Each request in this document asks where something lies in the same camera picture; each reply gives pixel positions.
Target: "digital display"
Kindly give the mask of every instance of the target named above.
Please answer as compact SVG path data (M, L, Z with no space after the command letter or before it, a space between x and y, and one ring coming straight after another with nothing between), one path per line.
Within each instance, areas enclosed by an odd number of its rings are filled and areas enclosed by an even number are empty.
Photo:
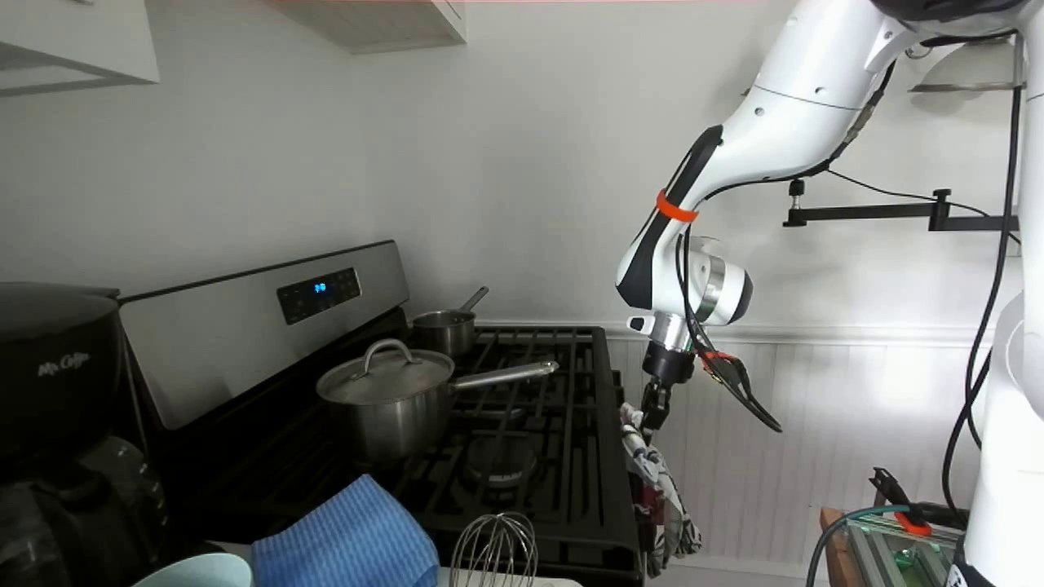
M318 312L328 312L341 304L348 304L358 297L358 277L351 267L323 273L312 281L287 284L278 289L280 309L287 323L311 320Z

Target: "blue cloth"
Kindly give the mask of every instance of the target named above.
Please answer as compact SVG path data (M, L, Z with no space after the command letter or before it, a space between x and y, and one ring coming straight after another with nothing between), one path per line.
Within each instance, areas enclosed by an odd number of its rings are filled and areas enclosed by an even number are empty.
M251 552L257 587L435 587L436 552L424 527L372 476L260 537Z

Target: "upper cabinet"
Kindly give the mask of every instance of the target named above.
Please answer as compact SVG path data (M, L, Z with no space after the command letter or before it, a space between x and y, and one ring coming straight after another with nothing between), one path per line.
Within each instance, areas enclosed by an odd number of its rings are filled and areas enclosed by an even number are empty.
M160 83L143 0L0 0L0 93Z
M396 53L465 44L465 0L271 0L280 14L345 44L348 53Z

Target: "stainless steel stove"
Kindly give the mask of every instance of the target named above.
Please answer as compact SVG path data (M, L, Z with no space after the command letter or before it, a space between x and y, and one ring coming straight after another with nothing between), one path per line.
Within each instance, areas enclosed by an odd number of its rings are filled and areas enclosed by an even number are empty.
M356 471L318 377L375 338L407 338L393 240L172 287L123 304L139 366L137 430L160 467L175 545L256 541L372 474L440 548L467 522L525 512L541 575L643 584L620 449L620 385L599 328L479 328L457 372L531 359L541 380L467 391L452 430L390 471Z

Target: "whisk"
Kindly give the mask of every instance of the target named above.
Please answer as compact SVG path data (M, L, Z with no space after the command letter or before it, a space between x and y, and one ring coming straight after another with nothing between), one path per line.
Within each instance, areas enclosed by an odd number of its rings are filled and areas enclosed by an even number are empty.
M473 520L452 559L455 587L531 584L537 571L536 525L521 512L492 512Z

